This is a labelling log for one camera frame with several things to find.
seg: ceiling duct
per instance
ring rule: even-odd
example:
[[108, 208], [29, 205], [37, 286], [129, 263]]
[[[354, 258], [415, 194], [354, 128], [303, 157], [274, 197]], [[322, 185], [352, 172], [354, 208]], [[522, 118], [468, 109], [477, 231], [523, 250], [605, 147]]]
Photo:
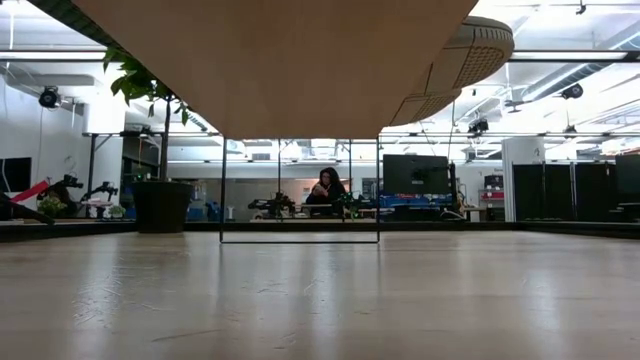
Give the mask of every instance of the ceiling duct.
[[[640, 21], [619, 32], [609, 40], [600, 44], [599, 48], [609, 50], [639, 50], [640, 49]], [[582, 65], [566, 65], [544, 77], [537, 83], [530, 85], [520, 93], [521, 102], [538, 101], [549, 95], [559, 93], [567, 87], [602, 71], [613, 63], [589, 63]]]

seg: computer monitor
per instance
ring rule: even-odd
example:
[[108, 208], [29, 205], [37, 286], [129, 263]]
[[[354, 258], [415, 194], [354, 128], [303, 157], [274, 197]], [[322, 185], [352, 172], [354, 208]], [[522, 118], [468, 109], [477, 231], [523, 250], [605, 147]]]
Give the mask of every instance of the computer monitor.
[[30, 187], [31, 158], [0, 159], [0, 191], [22, 192]]
[[451, 193], [449, 164], [444, 156], [384, 155], [383, 180], [387, 194]]
[[640, 155], [616, 156], [618, 200], [621, 203], [640, 202]]

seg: ceiling light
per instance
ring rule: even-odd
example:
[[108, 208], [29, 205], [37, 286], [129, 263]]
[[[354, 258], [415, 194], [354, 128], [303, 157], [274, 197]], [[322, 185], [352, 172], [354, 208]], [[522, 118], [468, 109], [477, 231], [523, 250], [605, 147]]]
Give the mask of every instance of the ceiling light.
[[101, 62], [104, 51], [0, 51], [0, 61], [16, 62]]
[[626, 51], [516, 51], [510, 61], [597, 62], [622, 60]]

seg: woman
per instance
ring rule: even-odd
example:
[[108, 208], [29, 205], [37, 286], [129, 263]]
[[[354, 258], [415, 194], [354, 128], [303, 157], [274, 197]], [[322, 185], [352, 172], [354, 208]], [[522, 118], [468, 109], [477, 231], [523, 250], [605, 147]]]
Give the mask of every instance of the woman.
[[342, 213], [342, 206], [338, 203], [340, 196], [347, 191], [340, 182], [340, 176], [334, 168], [326, 168], [320, 171], [320, 181], [313, 187], [311, 194], [307, 197], [306, 203], [309, 205], [333, 205], [331, 208], [317, 208], [313, 213], [331, 215], [331, 213]]

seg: cable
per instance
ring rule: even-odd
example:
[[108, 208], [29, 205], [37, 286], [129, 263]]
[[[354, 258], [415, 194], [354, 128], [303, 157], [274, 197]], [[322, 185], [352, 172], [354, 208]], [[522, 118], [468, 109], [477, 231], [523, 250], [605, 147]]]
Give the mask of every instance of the cable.
[[453, 100], [453, 109], [451, 109], [451, 131], [449, 132], [449, 148], [447, 149], [447, 161], [451, 156], [451, 139], [453, 138], [453, 128], [456, 126], [456, 101]]
[[424, 126], [422, 125], [422, 121], [418, 121], [418, 124], [420, 124], [420, 128], [422, 128], [422, 133], [424, 134], [424, 137], [427, 138], [427, 144], [429, 144], [429, 147], [431, 148], [431, 152], [433, 153], [433, 156], [437, 156], [436, 151], [433, 149], [433, 145], [431, 145], [431, 140], [429, 140], [429, 136], [427, 136], [427, 132], [424, 131]]
[[40, 158], [42, 156], [42, 120], [44, 117], [44, 108], [41, 107], [40, 108], [40, 139], [38, 141], [38, 163], [36, 165], [36, 182], [40, 179], [40, 163], [42, 162], [42, 159]]

